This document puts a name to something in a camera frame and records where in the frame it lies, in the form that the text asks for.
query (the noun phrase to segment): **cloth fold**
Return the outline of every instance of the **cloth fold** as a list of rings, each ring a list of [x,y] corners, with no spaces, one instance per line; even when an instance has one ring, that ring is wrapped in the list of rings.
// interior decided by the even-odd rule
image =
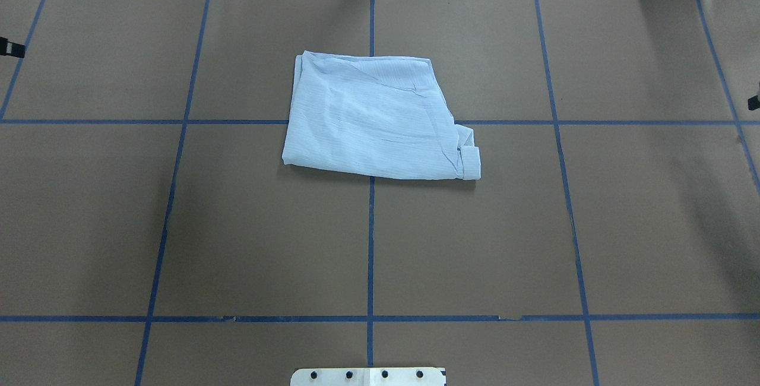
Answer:
[[[405,180],[480,179],[472,129],[454,124],[429,59],[296,57],[285,164]]]

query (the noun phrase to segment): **blue towel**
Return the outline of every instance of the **blue towel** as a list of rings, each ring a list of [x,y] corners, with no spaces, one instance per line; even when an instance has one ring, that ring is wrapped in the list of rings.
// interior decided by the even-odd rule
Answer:
[[[473,131],[454,124],[430,59],[296,57],[285,164],[402,180],[480,179]]]

